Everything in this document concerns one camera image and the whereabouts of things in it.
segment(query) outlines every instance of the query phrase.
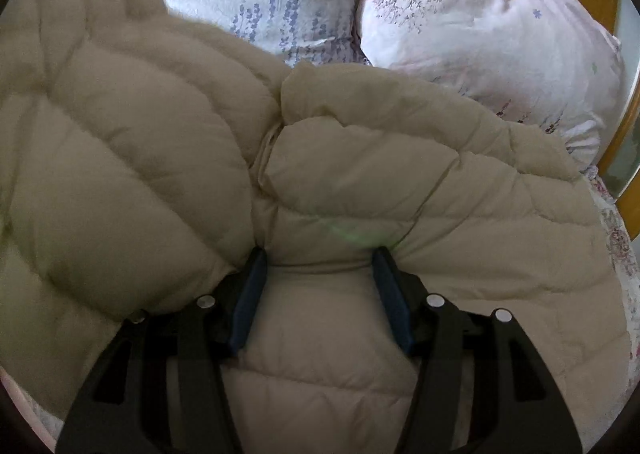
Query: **bed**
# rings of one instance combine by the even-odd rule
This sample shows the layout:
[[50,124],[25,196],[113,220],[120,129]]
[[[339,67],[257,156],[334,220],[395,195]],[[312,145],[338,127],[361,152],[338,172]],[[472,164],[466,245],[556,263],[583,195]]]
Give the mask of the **bed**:
[[[345,12],[351,12],[354,0],[339,0],[321,5],[315,12],[316,19],[310,22],[311,37],[303,36],[301,28],[300,31],[297,31],[296,21],[300,8],[297,1],[266,0],[264,4],[252,4],[244,0],[239,3],[237,0],[222,0],[220,4],[225,6],[227,19],[220,24],[226,24],[225,28],[228,28],[229,31],[252,43],[260,42],[257,40],[264,36],[261,46],[273,53],[282,53],[292,64],[300,59],[308,59],[318,64],[333,61],[367,62],[371,60],[366,49],[364,53],[361,53],[351,44],[351,26]],[[596,21],[613,32],[616,26],[618,0],[579,1]],[[199,17],[213,20],[220,17],[219,12],[184,13],[197,14]],[[325,22],[324,19],[329,17],[334,19],[334,24]],[[536,11],[534,11],[533,17],[536,20],[539,19]],[[271,30],[260,32],[259,29],[263,24]],[[356,36],[362,40],[362,33]],[[597,68],[591,62],[588,63],[588,66]],[[640,277],[631,246],[631,241],[640,233],[640,209],[637,209],[636,202],[640,192],[640,176],[636,177],[638,172],[636,155],[632,154],[632,159],[629,160],[629,154],[622,152],[626,147],[635,148],[636,139],[634,136],[637,131],[635,124],[640,107],[640,84],[638,83],[636,78],[632,88],[625,92],[624,108],[620,110],[619,114],[616,114],[614,126],[607,128],[610,135],[606,135],[602,140],[609,143],[603,146],[604,149],[601,150],[597,167],[591,165],[584,168],[584,175],[590,183],[594,203],[598,206],[602,225],[606,229],[607,247],[612,266],[621,284],[628,331],[632,337],[628,391],[621,395],[620,405],[617,408],[604,412],[603,421],[598,424],[598,427],[594,427],[593,435],[583,438],[587,449],[594,446],[610,427],[640,379],[640,312],[637,311],[640,307]],[[517,119],[522,114],[514,113],[513,116]],[[554,129],[553,119],[547,117],[545,123],[551,124],[547,127]],[[18,407],[31,429],[35,431],[41,442],[52,450],[55,439],[62,428],[62,422],[42,410],[28,394],[15,385],[4,371],[0,371],[0,381],[8,390],[14,405]],[[607,452],[602,448],[600,451],[597,449],[598,447],[594,452]]]

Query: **beige comforter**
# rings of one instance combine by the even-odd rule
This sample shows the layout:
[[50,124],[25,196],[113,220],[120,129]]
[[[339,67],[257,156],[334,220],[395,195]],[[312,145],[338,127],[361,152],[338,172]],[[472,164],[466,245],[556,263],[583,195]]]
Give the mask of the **beige comforter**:
[[559,140],[358,65],[290,70],[161,0],[0,18],[0,364],[64,417],[135,310],[175,311],[257,243],[225,369],[247,453],[392,452],[416,381],[370,275],[510,308],[587,433],[625,387],[620,285]]

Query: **wooden bed frame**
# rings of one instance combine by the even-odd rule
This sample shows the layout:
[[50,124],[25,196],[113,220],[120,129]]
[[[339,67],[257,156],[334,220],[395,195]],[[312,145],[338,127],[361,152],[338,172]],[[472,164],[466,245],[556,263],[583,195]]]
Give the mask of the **wooden bed frame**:
[[[592,17],[613,33],[616,27],[618,0],[579,0]],[[640,80],[635,85],[634,95],[626,109],[609,147],[598,163],[600,173],[605,173],[620,151],[622,142],[633,129],[640,110]],[[618,210],[625,221],[626,230],[632,239],[640,235],[640,174],[631,180],[617,201]]]

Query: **silver screw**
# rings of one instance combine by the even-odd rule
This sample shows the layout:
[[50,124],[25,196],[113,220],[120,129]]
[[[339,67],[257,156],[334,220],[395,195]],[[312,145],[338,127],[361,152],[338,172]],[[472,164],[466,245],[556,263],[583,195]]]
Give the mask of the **silver screw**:
[[212,295],[203,295],[197,300],[196,304],[198,304],[202,309],[207,309],[215,306],[216,300]]
[[431,293],[427,296],[427,304],[432,308],[440,308],[444,306],[444,297],[437,293]]
[[140,324],[145,322],[146,313],[143,310],[138,310],[133,312],[129,317],[127,317],[133,324]]
[[506,323],[511,322],[511,319],[513,319],[513,315],[509,310],[500,308],[499,310],[496,310],[495,318],[500,322]]

